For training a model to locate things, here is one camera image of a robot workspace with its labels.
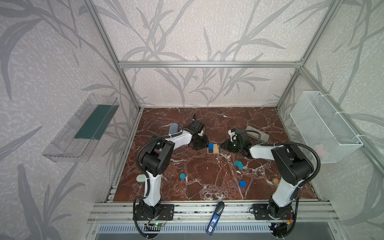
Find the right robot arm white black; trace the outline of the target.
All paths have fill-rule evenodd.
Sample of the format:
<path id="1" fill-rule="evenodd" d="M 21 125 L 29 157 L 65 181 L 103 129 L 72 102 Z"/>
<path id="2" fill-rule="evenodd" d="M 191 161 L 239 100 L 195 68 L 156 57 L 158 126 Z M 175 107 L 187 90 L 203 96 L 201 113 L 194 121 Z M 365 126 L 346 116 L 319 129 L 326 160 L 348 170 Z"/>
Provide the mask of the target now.
<path id="1" fill-rule="evenodd" d="M 250 159 L 274 161 L 281 180 L 269 199 L 270 215 L 285 212 L 292 202 L 298 200 L 299 189 L 314 179 L 320 171 L 321 159 L 311 147 L 295 142 L 268 144 L 262 141 L 257 130 L 231 129 L 229 138 L 220 147 L 228 152 L 242 154 Z"/>

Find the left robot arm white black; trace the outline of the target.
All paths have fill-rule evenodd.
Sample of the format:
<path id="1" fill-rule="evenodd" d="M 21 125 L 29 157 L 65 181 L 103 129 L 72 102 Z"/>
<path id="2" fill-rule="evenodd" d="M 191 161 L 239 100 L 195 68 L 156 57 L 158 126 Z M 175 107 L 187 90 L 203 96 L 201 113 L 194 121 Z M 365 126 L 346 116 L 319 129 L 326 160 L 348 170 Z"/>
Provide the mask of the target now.
<path id="1" fill-rule="evenodd" d="M 161 181 L 168 168 L 173 151 L 179 147 L 192 145 L 194 150 L 207 148 L 208 136 L 204 133 L 205 125 L 193 120 L 186 127 L 170 125 L 167 135 L 154 135 L 136 155 L 136 165 L 145 175 L 145 193 L 140 198 L 138 208 L 148 214 L 155 214 L 161 205 Z"/>

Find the teal triangular roof block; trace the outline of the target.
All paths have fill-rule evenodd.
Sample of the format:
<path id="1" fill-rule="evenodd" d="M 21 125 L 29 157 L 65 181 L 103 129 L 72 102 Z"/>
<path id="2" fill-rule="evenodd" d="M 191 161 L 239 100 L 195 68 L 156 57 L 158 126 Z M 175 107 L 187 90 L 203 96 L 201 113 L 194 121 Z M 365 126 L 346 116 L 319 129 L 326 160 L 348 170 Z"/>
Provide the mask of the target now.
<path id="1" fill-rule="evenodd" d="M 238 167 L 240 170 L 242 170 L 244 168 L 244 165 L 242 162 L 240 161 L 235 161 L 234 162 L 235 166 Z"/>

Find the grey rectangular sponge block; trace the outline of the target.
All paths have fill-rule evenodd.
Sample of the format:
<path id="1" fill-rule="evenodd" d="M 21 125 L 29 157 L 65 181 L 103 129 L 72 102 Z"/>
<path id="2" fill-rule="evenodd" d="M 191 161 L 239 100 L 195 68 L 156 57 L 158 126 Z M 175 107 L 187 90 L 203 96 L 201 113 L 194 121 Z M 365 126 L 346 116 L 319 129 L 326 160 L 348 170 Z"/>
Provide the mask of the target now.
<path id="1" fill-rule="evenodd" d="M 251 126 L 246 127 L 246 132 L 250 138 L 253 138 L 255 140 L 260 139 L 260 142 L 265 144 L 268 142 L 270 136 L 256 128 L 253 128 Z"/>

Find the grey-blue glasses case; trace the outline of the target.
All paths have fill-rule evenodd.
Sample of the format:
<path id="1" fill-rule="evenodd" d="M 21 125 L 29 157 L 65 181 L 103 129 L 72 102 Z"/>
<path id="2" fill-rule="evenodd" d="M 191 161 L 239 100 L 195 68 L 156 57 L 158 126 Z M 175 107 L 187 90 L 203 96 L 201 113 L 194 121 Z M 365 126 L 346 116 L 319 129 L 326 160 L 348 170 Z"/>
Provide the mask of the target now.
<path id="1" fill-rule="evenodd" d="M 173 135 L 179 132 L 179 125 L 177 123 L 170 124 L 169 135 Z"/>

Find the blue black handheld scanner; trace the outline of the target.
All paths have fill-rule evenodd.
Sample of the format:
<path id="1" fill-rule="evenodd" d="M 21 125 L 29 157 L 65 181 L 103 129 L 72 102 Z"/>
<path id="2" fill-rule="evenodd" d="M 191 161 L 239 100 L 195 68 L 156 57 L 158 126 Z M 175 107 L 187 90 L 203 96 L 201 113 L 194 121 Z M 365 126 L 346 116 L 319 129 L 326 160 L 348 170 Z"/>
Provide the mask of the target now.
<path id="1" fill-rule="evenodd" d="M 211 220 L 209 222 L 209 225 L 206 229 L 206 233 L 210 236 L 213 235 L 215 228 L 220 220 L 220 217 L 224 211 L 225 203 L 223 201 L 218 202 L 215 211 L 213 212 L 213 215 L 211 217 Z"/>

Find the pale green round disc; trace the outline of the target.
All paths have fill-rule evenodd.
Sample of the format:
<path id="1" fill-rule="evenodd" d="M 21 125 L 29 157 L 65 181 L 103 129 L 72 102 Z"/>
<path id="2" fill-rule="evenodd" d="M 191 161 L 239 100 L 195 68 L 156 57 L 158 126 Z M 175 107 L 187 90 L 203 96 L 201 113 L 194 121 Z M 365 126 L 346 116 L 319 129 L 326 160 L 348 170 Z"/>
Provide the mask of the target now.
<path id="1" fill-rule="evenodd" d="M 138 175 L 137 177 L 136 177 L 136 181 L 138 182 L 138 183 L 144 183 L 145 181 L 146 181 L 146 175 L 144 175 L 144 174 L 141 174 L 141 175 Z"/>

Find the pink object in basket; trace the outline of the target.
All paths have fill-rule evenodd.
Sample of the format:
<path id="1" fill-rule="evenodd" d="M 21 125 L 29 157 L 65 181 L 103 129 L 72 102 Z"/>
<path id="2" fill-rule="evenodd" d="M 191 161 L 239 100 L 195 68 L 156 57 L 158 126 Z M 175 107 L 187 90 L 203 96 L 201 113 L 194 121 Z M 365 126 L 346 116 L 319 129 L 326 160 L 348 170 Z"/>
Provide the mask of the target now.
<path id="1" fill-rule="evenodd" d="M 324 145 L 323 144 L 319 144 L 319 145 L 315 145 L 313 147 L 313 149 L 315 150 L 315 152 L 320 156 L 324 156 L 326 153 L 327 153 L 327 150 L 325 149 Z"/>

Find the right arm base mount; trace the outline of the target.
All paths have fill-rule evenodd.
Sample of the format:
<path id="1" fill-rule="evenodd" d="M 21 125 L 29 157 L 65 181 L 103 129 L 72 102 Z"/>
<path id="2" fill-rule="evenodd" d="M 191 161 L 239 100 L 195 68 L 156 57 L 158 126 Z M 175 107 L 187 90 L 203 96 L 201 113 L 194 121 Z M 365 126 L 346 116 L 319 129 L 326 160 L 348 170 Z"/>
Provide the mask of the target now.
<path id="1" fill-rule="evenodd" d="M 292 220 L 294 211 L 292 205 L 280 208 L 273 204 L 253 204 L 250 213 L 254 215 L 256 220 Z"/>

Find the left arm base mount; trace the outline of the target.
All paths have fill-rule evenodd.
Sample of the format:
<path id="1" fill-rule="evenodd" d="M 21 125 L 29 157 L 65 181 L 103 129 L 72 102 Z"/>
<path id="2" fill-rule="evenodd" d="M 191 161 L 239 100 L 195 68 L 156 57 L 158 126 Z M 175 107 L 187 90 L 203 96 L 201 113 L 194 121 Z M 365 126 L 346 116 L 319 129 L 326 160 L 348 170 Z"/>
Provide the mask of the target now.
<path id="1" fill-rule="evenodd" d="M 137 221 L 149 221 L 152 219 L 161 221 L 173 220 L 175 205 L 160 204 L 155 207 L 144 205 L 135 205 L 135 218 Z"/>

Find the clear plastic wall bin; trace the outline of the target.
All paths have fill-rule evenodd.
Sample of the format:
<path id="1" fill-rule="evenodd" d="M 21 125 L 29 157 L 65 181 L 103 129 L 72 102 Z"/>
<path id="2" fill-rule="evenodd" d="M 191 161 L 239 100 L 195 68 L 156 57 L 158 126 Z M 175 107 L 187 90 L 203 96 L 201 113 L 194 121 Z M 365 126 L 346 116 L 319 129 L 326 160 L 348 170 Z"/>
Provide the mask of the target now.
<path id="1" fill-rule="evenodd" d="M 90 94 L 42 155 L 54 163 L 86 163 L 120 104 L 117 97 Z"/>

